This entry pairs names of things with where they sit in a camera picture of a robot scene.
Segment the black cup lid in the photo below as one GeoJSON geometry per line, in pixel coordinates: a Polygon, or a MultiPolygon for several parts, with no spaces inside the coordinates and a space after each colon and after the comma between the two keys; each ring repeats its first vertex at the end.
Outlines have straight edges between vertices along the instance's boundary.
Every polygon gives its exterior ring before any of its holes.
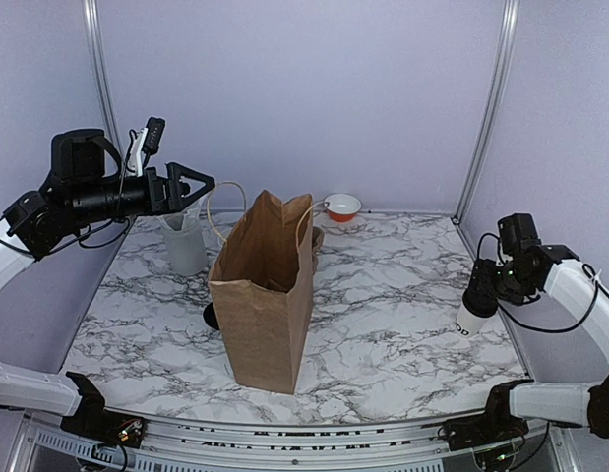
{"type": "Polygon", "coordinates": [[[462,295],[463,306],[475,317],[487,319],[498,309],[497,299],[490,293],[466,289],[462,295]]]}

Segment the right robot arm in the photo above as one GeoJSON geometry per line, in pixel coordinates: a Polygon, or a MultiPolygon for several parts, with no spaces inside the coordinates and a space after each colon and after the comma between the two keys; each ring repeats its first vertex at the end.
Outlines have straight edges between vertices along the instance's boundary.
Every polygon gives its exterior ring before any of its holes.
{"type": "Polygon", "coordinates": [[[543,383],[535,380],[501,383],[491,388],[472,430],[487,441],[527,419],[587,428],[609,439],[609,289],[592,265],[562,244],[545,244],[529,213],[513,213],[497,223],[499,260],[477,257],[461,297],[456,329],[477,334],[506,305],[523,307],[548,299],[572,319],[565,327],[541,327],[514,320],[515,326],[546,335],[583,330],[607,364],[599,383],[543,383]]]}

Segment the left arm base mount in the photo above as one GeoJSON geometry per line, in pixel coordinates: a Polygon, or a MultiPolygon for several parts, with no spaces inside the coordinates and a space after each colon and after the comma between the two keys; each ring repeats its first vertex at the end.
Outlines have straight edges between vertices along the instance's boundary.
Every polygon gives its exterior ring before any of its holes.
{"type": "Polygon", "coordinates": [[[103,395],[85,375],[68,372],[67,377],[76,385],[81,401],[72,416],[62,418],[62,431],[103,443],[141,446],[146,430],[143,417],[108,410],[103,395]]]}

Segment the brown cardboard box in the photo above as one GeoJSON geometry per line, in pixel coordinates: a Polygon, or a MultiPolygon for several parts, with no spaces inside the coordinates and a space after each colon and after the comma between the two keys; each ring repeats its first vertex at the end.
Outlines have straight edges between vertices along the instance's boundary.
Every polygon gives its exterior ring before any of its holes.
{"type": "Polygon", "coordinates": [[[226,237],[209,275],[235,381],[291,394],[313,311],[313,206],[263,191],[226,237]]]}

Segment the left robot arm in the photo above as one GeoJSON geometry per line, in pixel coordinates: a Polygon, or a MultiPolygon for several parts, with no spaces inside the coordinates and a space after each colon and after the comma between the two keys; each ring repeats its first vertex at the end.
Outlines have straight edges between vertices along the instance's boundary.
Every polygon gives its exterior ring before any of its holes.
{"type": "Polygon", "coordinates": [[[122,156],[101,129],[77,129],[51,141],[41,187],[18,197],[0,218],[0,292],[42,259],[118,223],[178,213],[215,187],[212,176],[170,162],[166,176],[147,165],[163,122],[154,119],[122,156]]]}

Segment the single white paper cup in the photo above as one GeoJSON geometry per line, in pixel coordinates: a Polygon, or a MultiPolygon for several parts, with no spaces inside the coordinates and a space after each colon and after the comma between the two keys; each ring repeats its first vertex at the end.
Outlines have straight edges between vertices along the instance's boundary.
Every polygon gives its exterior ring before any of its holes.
{"type": "Polygon", "coordinates": [[[476,335],[486,322],[495,315],[495,311],[475,314],[464,303],[457,311],[455,328],[459,335],[465,338],[476,335]]]}

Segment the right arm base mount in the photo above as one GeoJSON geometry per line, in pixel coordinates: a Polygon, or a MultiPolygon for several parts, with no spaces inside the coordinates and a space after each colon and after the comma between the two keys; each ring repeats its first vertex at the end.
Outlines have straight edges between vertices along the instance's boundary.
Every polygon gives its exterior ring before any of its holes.
{"type": "Polygon", "coordinates": [[[438,435],[450,451],[479,447],[514,438],[529,432],[527,422],[511,413],[510,393],[528,380],[511,381],[493,386],[482,413],[454,418],[443,423],[438,435]]]}

